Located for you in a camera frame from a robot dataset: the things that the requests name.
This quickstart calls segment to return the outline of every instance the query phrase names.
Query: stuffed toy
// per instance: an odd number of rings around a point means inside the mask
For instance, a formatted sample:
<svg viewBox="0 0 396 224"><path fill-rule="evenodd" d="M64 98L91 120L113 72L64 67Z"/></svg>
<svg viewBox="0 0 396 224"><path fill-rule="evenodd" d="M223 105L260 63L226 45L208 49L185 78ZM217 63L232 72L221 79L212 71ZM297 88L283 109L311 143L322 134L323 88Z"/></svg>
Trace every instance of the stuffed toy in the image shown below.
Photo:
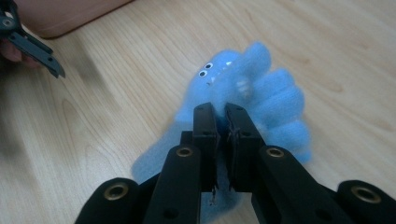
<svg viewBox="0 0 396 224"><path fill-rule="evenodd" d="M162 138L142 154L132 167L133 178L142 183L158 174L168 150L179 144L182 131L191 131L193 109L212 103L220 132L227 129L226 103L246 109L266 145L289 150L298 161L311 157L310 134L302 120L304 95L284 68L269 72L271 57L261 43L253 43L244 53L224 50L215 55L193 77L174 122ZM225 161L218 159L219 189L216 198L203 193L201 222L213 221L235 207L240 196L229 190Z"/></svg>

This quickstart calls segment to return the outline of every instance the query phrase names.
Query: wooden table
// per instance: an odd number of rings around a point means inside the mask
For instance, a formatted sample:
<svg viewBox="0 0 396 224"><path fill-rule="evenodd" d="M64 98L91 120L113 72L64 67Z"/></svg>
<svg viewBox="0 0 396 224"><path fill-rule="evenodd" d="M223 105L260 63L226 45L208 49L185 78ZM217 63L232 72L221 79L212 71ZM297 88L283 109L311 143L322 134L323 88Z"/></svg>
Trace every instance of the wooden table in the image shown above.
<svg viewBox="0 0 396 224"><path fill-rule="evenodd" d="M313 160L396 198L396 3L137 0L44 41L66 79L1 64L0 223L73 223L160 138L197 70L263 42L304 90ZM256 223L248 196L216 223Z"/></svg>

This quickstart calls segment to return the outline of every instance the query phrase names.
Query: black tool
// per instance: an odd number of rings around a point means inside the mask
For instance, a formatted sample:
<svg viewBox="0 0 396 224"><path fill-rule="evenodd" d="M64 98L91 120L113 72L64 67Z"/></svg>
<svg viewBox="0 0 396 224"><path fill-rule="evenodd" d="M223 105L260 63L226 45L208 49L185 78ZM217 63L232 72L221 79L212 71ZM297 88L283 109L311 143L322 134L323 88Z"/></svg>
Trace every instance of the black tool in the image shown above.
<svg viewBox="0 0 396 224"><path fill-rule="evenodd" d="M396 201L384 191L359 180L336 192L321 186L286 149L265 145L243 107L225 109L226 133L218 133L212 104L197 106L193 131L181 134L158 175L140 186L105 182L76 223L199 223L200 194L216 189L218 150L226 151L230 186L252 193L260 223L396 223Z"/></svg>
<svg viewBox="0 0 396 224"><path fill-rule="evenodd" d="M17 49L46 66L55 77L64 77L64 69L51 55L52 49L23 30L18 7L12 0L0 0L0 38L8 39Z"/></svg>

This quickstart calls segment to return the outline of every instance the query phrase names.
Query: human hand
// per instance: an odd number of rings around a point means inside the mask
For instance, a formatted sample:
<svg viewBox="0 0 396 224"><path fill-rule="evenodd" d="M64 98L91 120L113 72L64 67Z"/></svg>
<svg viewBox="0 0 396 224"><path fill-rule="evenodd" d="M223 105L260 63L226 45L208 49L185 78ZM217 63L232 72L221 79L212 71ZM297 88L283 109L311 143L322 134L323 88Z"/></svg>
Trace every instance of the human hand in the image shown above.
<svg viewBox="0 0 396 224"><path fill-rule="evenodd" d="M23 63L30 68L37 68L40 66L39 62L23 54L7 39L0 40L0 53L3 57L14 63Z"/></svg>

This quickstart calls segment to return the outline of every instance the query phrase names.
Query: googly eye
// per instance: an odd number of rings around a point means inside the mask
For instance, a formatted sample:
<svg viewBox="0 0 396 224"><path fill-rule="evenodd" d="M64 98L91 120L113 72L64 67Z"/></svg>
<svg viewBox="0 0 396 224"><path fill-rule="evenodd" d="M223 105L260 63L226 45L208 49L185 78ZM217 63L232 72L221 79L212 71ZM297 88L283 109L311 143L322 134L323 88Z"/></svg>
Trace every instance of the googly eye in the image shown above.
<svg viewBox="0 0 396 224"><path fill-rule="evenodd" d="M204 76L206 76L206 75L207 75L206 70L203 70L203 71L199 72L199 76L200 76L200 77L204 77Z"/></svg>
<svg viewBox="0 0 396 224"><path fill-rule="evenodd" d="M211 67L213 67L213 63L208 63L207 65L205 65L205 68L206 68L206 69L209 69L209 68L211 68Z"/></svg>

